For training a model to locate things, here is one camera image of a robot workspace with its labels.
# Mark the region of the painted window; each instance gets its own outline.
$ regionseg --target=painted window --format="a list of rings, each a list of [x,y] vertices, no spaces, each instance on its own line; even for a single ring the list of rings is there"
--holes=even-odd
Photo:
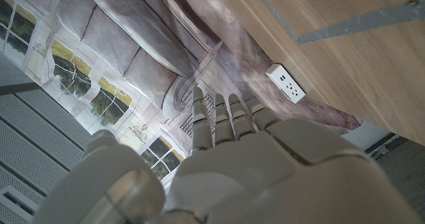
[[[171,173],[183,161],[183,156],[163,136],[158,137],[141,157],[159,180]]]
[[[54,78],[44,89],[65,110],[71,112],[92,86],[88,77],[91,67],[57,40],[53,41],[51,51]]]
[[[103,127],[113,126],[128,110],[133,99],[104,77],[99,80],[98,84],[100,91],[91,101],[90,111],[98,117]]]
[[[60,81],[60,89],[76,98],[85,95],[92,86],[88,78],[91,67],[57,40],[53,41],[52,55],[55,64],[53,74]]]
[[[0,0],[0,49],[15,63],[22,64],[37,18],[14,0]]]

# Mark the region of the white robotic hand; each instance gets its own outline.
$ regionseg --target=white robotic hand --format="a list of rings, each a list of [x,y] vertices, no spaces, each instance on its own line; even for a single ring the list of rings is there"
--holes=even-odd
[[[165,208],[161,183],[106,130],[49,193],[34,223],[421,223],[364,152],[307,120],[280,121],[250,92],[215,98],[215,147],[199,88],[192,156]]]
[[[153,223],[420,223],[364,152],[313,122],[280,121],[251,92],[259,132],[237,95],[231,120],[217,94],[213,147],[203,97],[195,88],[192,156]]]

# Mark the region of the robot finger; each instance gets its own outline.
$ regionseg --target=robot finger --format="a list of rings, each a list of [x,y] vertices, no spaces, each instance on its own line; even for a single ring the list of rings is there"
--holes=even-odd
[[[214,99],[215,106],[215,145],[223,142],[234,141],[234,134],[228,112],[226,102],[221,94],[216,94]]]
[[[242,94],[242,98],[254,118],[259,131],[265,130],[268,126],[280,121],[273,111],[256,99],[255,95],[253,95],[251,91],[245,91]]]
[[[207,150],[213,147],[211,127],[208,121],[207,109],[204,104],[204,94],[202,90],[195,87],[192,91],[192,154],[199,150]]]
[[[248,119],[237,95],[231,94],[228,97],[228,103],[230,104],[230,111],[232,112],[236,139],[239,140],[247,137],[249,134],[255,134],[255,129],[252,126],[251,121]]]

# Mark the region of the white power outlet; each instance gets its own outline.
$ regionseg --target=white power outlet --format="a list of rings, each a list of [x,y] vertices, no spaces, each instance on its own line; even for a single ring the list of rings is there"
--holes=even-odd
[[[299,87],[297,82],[286,72],[281,64],[273,64],[266,74],[273,83],[285,94],[286,98],[296,104],[305,96],[305,92]]]

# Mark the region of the wooden table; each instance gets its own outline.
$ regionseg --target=wooden table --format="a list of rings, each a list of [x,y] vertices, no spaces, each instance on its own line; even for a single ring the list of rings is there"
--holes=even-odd
[[[415,2],[222,1],[309,97],[425,144],[424,19],[299,45],[276,15],[300,37],[384,7]]]

